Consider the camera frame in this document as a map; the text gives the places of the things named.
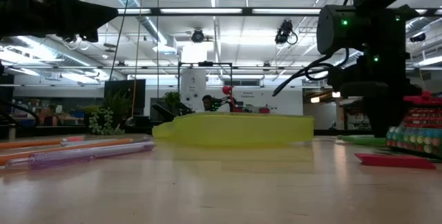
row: black monitor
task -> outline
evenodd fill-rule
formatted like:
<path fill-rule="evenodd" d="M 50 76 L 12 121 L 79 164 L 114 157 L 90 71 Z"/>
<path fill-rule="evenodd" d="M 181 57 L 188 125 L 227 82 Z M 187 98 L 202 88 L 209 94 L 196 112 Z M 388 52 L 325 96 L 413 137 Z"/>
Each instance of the black monitor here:
<path fill-rule="evenodd" d="M 127 97 L 133 99 L 133 80 L 121 80 L 113 82 L 104 83 L 104 97 L 109 94 L 109 92 L 125 92 Z M 146 80 L 137 80 L 135 87 L 135 109 L 144 108 L 144 98 L 146 97 Z"/>

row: red block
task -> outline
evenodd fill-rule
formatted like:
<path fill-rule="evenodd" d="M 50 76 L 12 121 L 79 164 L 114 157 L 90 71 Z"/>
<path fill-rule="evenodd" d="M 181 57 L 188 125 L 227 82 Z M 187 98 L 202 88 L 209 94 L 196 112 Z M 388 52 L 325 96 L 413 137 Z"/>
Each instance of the red block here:
<path fill-rule="evenodd" d="M 384 156 L 365 153 L 355 153 L 363 165 L 383 167 L 404 167 L 417 169 L 436 169 L 436 167 L 425 158 L 416 156 Z"/>

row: table surface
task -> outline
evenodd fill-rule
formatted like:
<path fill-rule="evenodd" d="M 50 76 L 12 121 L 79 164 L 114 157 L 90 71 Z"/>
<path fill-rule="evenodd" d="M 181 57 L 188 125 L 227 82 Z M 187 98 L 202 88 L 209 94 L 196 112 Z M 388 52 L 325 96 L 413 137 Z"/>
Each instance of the table surface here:
<path fill-rule="evenodd" d="M 442 219 L 442 167 L 368 167 L 360 165 L 357 152 L 372 150 L 336 144 L 333 138 L 238 150 L 158 142 L 148 153 L 40 171 L 1 170 L 0 223 L 422 224 Z"/>

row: purple plastic tube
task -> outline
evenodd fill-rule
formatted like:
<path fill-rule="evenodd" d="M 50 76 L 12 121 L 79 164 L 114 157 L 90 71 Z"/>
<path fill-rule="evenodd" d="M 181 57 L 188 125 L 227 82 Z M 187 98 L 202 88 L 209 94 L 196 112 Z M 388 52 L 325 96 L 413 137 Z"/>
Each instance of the purple plastic tube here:
<path fill-rule="evenodd" d="M 6 169 L 18 169 L 28 167 L 29 169 L 45 169 L 62 165 L 71 165 L 78 162 L 90 162 L 97 158 L 105 158 L 143 151 L 151 151 L 155 144 L 143 140 L 132 144 L 121 144 L 109 147 L 95 147 L 87 149 L 74 149 L 68 151 L 57 151 L 48 153 L 32 154 L 28 158 L 9 160 Z"/>

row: orange plastic tube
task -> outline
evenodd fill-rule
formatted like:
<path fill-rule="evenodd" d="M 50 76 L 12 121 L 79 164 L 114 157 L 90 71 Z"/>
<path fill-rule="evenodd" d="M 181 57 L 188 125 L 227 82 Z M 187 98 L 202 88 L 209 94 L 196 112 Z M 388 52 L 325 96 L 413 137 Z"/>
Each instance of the orange plastic tube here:
<path fill-rule="evenodd" d="M 105 147 L 105 146 L 111 146 L 111 145 L 128 144 L 128 143 L 131 143 L 132 141 L 133 140 L 131 138 L 123 138 L 120 140 L 99 142 L 99 143 L 95 143 L 95 144 L 83 144 L 83 145 L 77 145 L 77 146 L 72 146 L 72 147 L 60 147 L 60 148 L 45 149 L 45 150 L 39 150 L 39 151 L 28 151 L 28 152 L 9 154 L 9 155 L 0 156 L 0 166 L 4 166 L 7 163 L 7 161 L 9 161 L 11 159 L 27 158 L 28 156 L 30 156 L 34 153 L 51 152 L 51 151 L 66 151 L 66 150 L 71 150 L 71 149 L 84 149 L 84 148 L 92 148 L 92 147 Z"/>
<path fill-rule="evenodd" d="M 78 140 L 79 137 L 69 137 L 69 138 L 59 138 L 55 140 L 40 140 L 40 141 L 23 141 L 23 142 L 7 142 L 0 143 L 0 149 L 14 149 L 14 148 L 24 148 L 24 147 L 37 147 L 44 145 L 57 145 L 65 140 Z"/>

